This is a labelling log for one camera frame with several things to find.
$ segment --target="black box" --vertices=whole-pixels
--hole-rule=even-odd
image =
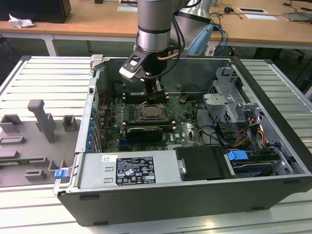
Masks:
[[[64,23],[71,12],[69,0],[0,0],[0,20],[11,16],[26,20]]]

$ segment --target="sticker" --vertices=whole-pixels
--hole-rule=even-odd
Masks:
[[[118,155],[103,155],[102,162],[116,162]]]
[[[156,183],[153,157],[116,158],[116,184]]]
[[[18,165],[18,162],[3,162],[0,163],[0,166],[11,166],[11,165]]]

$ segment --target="circuit board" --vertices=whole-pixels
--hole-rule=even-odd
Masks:
[[[136,122],[139,119],[139,110],[142,104],[125,104],[120,98],[115,98],[100,110],[101,116],[101,138],[102,150],[111,152],[134,152],[173,150],[175,147],[187,147],[204,145],[201,133],[198,131],[194,121],[196,110],[195,101],[179,102],[181,95],[171,95],[168,102],[161,104],[163,114],[160,119],[174,122],[171,131],[164,131],[160,141],[156,142],[129,142],[121,132],[125,122]],[[167,127],[161,123],[149,127]]]

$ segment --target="tissue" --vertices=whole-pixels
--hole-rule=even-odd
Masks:
[[[11,14],[9,14],[9,16],[10,16],[9,22],[14,27],[17,27],[19,29],[21,29],[22,27],[35,26],[30,19],[18,19],[18,18],[15,18],[15,17],[11,16]]]

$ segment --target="warning label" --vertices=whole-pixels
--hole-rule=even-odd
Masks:
[[[116,184],[156,183],[153,157],[117,158]]]

